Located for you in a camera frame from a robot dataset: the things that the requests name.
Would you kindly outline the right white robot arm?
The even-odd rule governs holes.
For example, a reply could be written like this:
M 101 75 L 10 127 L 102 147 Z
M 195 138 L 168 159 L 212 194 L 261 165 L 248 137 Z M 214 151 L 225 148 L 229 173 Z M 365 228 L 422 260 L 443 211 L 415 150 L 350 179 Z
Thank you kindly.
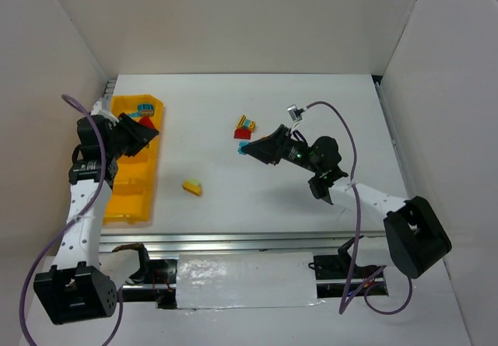
M 384 227 L 390 260 L 401 273 L 419 278 L 452 250 L 452 243 L 432 206 L 423 197 L 405 200 L 361 183 L 353 183 L 339 168 L 338 143 L 328 136 L 313 145 L 293 138 L 281 125 L 268 137 L 250 142 L 241 151 L 273 166 L 285 160 L 309 170 L 308 185 L 314 198 L 329 205 L 358 211 L 362 218 Z

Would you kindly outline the yellow green lego stack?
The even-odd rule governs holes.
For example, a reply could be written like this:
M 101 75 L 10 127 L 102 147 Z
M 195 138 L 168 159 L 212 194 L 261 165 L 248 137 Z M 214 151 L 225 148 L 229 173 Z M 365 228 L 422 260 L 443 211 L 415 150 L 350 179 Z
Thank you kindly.
M 186 179 L 182 183 L 182 188 L 188 193 L 195 195 L 196 197 L 202 196 L 202 185 L 196 179 Z

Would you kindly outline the red green blue lego stack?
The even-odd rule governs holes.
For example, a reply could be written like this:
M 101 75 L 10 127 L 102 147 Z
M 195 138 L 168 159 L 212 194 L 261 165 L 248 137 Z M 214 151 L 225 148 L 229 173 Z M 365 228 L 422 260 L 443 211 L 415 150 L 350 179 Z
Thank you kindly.
M 154 125 L 154 123 L 151 121 L 150 117 L 149 116 L 144 116 L 144 117 L 141 117 L 140 120 L 139 120 L 139 123 L 144 126 L 144 127 L 147 127 L 147 128 L 150 128 L 150 129 L 156 129 L 156 126 Z

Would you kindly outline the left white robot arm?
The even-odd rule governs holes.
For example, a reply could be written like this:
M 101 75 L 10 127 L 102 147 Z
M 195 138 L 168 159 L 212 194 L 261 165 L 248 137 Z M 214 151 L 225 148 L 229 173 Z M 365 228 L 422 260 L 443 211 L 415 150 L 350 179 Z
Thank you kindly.
M 35 276 L 33 289 L 55 325 L 110 317 L 117 292 L 127 280 L 149 273 L 149 254 L 142 243 L 114 248 L 100 260 L 104 214 L 111 198 L 117 161 L 139 154 L 159 132 L 151 123 L 127 114 L 95 114 L 77 122 L 80 143 L 68 172 L 71 205 L 49 271 Z

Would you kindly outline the blue square lego brick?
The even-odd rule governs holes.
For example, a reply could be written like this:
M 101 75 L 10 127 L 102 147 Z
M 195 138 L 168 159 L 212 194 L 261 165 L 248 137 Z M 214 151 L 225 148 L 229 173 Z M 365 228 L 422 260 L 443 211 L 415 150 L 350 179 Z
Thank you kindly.
M 240 141 L 238 144 L 238 149 L 237 152 L 241 154 L 242 156 L 246 155 L 246 152 L 243 150 L 243 148 L 249 144 L 249 141 Z

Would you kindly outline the blue round lego brick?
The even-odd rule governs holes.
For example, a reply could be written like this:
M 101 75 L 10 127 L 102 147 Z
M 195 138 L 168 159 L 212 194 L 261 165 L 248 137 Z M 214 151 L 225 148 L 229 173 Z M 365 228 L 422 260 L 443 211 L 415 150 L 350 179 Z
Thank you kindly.
M 140 117 L 152 117 L 155 114 L 155 106 L 151 103 L 141 103 L 137 106 L 137 114 Z

